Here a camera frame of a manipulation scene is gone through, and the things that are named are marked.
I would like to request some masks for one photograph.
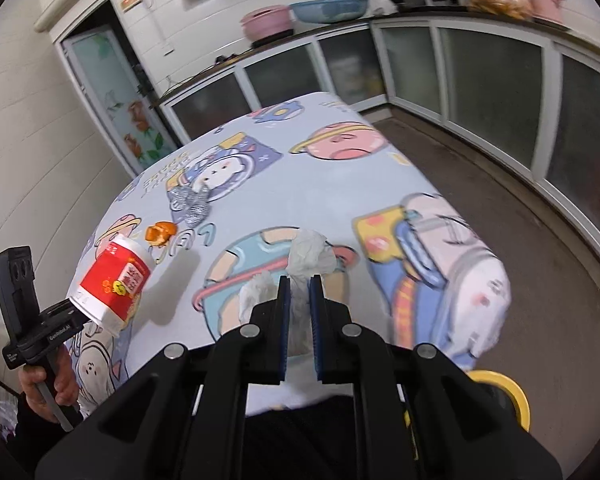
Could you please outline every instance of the crumpled tissue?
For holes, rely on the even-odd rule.
[[[287,355],[296,356],[312,352],[311,313],[309,308],[309,280],[316,274],[331,274],[338,265],[333,248],[327,238],[309,229],[300,229],[291,241],[285,272],[291,288],[289,340]],[[241,324],[248,323],[253,307],[263,301],[275,299],[278,284],[269,271],[251,278],[240,289],[238,296]]]

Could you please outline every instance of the cartoon print tablecloth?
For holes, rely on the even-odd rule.
[[[202,184],[211,212],[189,229],[174,190]],[[224,124],[135,178],[88,240],[71,290],[116,234],[148,247],[144,231],[161,220],[178,233],[150,248],[157,267],[120,338],[90,322],[70,342],[87,413],[168,343],[207,345],[237,326],[241,286],[283,274],[298,228],[333,246],[326,296],[394,344],[430,341],[471,368],[509,304],[494,254],[403,154],[324,92]],[[250,386],[248,413],[346,391],[318,384],[312,356],[300,356],[281,386]]]

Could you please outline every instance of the door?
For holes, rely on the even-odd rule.
[[[139,91],[118,40],[101,27],[62,42],[83,93],[135,174],[176,150],[176,145]]]

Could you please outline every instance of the concrete floor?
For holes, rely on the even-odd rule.
[[[531,433],[566,478],[600,437],[598,288],[553,232],[481,168],[396,119],[375,126],[503,261],[512,303],[499,343],[478,368],[520,384]]]

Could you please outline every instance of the white tiled wall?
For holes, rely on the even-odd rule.
[[[600,46],[600,6],[595,0],[564,0],[562,20],[574,34]]]
[[[64,298],[84,243],[129,178],[48,34],[33,32],[39,14],[38,0],[0,8],[0,251],[31,246],[44,308]],[[6,340],[0,315],[0,352]],[[6,379],[17,387],[13,374]]]
[[[40,0],[47,6],[52,0]],[[80,0],[51,30],[53,39],[96,0]],[[305,0],[144,0],[121,21],[158,92],[213,64],[221,54],[247,50],[240,19],[248,12]],[[165,50],[173,51],[164,55]]]

